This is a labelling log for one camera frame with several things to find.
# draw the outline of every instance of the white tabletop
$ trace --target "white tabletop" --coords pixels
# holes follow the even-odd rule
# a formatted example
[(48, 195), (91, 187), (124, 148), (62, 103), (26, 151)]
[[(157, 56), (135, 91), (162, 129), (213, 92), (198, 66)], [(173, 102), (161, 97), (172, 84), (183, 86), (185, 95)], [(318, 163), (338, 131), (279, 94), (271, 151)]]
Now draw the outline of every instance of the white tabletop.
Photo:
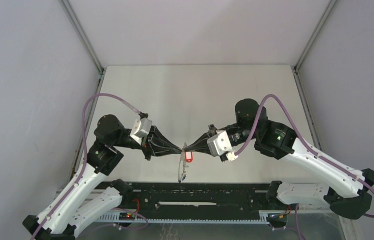
[[(234, 106), (245, 98), (260, 103), (267, 94), (277, 95), (286, 106), (303, 137), (312, 141), (308, 123), (289, 65), (159, 65), (109, 66), (102, 93), (122, 97), (137, 109), (149, 113), (162, 134), (179, 147), (191, 144), (208, 130), (209, 124), (221, 128), (235, 123)], [(278, 104), (265, 103), (270, 120), (289, 125)], [(87, 145), (90, 147), (97, 121), (106, 114), (119, 118), (131, 128), (138, 118), (122, 103), (99, 97), (92, 118)], [(254, 140), (232, 162), (194, 153), (185, 182), (268, 183), (318, 182), (304, 170), (269, 158), (254, 150)], [(107, 178), (132, 182), (177, 182), (179, 155), (144, 159), (140, 150), (117, 147), (124, 158)]]

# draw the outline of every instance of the table surface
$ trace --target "table surface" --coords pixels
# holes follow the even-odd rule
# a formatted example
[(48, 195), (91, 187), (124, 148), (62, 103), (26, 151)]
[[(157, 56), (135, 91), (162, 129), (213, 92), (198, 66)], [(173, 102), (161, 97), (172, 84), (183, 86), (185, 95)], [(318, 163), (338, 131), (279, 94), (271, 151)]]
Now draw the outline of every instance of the table surface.
[[(307, 240), (344, 240), (339, 218), (334, 213), (299, 214), (300, 231)], [(139, 227), (143, 223), (133, 223)], [(153, 223), (147, 228), (121, 230), (103, 227), (93, 230), (103, 223), (94, 222), (84, 230), (77, 240), (297, 240), (292, 230), (271, 231), (263, 224), (176, 224)], [(296, 228), (294, 214), (288, 217), (287, 227)]]
[[(267, 94), (284, 103), (303, 137), (312, 141), (309, 126), (289, 65), (154, 65), (107, 67), (101, 93), (122, 97), (142, 112), (149, 113), (159, 130), (179, 147), (191, 144), (208, 130), (235, 123), (234, 106), (245, 98), (260, 103)], [(278, 104), (265, 103), (269, 119), (289, 125)], [(88, 132), (92, 146), (97, 121), (113, 114), (126, 128), (138, 118), (120, 102), (99, 97)], [(268, 183), (273, 180), (320, 182), (290, 163), (261, 155), (254, 141), (238, 159), (222, 163), (218, 157), (194, 153), (186, 182)], [(130, 182), (177, 182), (179, 155), (144, 159), (140, 150), (118, 147), (124, 158), (107, 178)]]

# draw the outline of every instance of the red tag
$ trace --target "red tag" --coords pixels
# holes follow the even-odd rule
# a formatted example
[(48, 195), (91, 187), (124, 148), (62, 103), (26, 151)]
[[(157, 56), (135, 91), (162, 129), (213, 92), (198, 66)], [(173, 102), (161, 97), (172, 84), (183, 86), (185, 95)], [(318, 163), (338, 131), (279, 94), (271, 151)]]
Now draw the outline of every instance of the red tag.
[(190, 151), (185, 151), (184, 154), (185, 154), (185, 161), (186, 161), (187, 163), (190, 163), (190, 162), (193, 161), (193, 153), (192, 153), (192, 152), (190, 152)]

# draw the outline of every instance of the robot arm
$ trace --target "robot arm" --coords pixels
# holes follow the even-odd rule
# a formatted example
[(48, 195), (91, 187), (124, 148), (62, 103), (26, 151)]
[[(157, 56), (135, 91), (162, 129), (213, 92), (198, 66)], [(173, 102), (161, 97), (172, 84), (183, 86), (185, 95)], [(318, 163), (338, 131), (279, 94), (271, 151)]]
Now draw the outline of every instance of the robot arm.
[[(221, 161), (235, 160), (238, 156), (235, 155), (232, 147), (244, 143), (249, 137), (258, 108), (259, 105), (252, 99), (239, 101), (235, 105), (236, 123), (220, 129), (210, 125), (209, 131), (185, 150), (219, 156)], [(316, 184), (272, 182), (271, 190), (267, 194), (269, 201), (281, 201), (288, 205), (295, 203), (329, 205), (332, 211), (349, 219), (358, 219), (369, 210), (372, 196), (359, 180), (372, 186), (373, 170), (349, 167), (306, 142), (316, 154), (308, 151), (292, 128), (268, 120), (264, 107), (251, 139), (255, 139), (254, 148), (261, 154), (295, 164), (323, 182)], [(320, 157), (325, 157), (347, 169), (356, 175), (356, 178), (352, 178)]]
[(123, 154), (114, 146), (142, 150), (147, 160), (151, 156), (181, 153), (179, 147), (165, 138), (156, 126), (151, 125), (146, 114), (141, 113), (140, 117), (142, 118), (135, 121), (132, 129), (125, 128), (116, 116), (110, 114), (98, 121), (94, 131), (96, 141), (88, 151), (81, 179), (77, 182), (83, 164), (45, 210), (37, 216), (29, 215), (23, 221), (22, 224), (35, 235), (35, 239), (73, 240), (110, 209), (132, 201), (132, 187), (118, 179), (100, 196), (80, 207), (90, 192), (109, 176), (123, 158)]

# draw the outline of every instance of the red wire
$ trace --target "red wire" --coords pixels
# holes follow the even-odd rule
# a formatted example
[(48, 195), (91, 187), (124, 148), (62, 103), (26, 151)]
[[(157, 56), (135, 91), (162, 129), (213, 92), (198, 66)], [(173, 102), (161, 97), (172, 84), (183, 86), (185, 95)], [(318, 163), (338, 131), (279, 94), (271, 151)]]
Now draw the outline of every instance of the red wire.
[(136, 198), (134, 198), (132, 201), (137, 202), (137, 210), (135, 211), (137, 213), (140, 210), (140, 201)]
[(288, 215), (288, 214), (290, 214), (291, 213), (291, 206), (290, 205), (288, 205), (288, 208), (287, 208), (287, 210), (285, 210), (285, 215)]

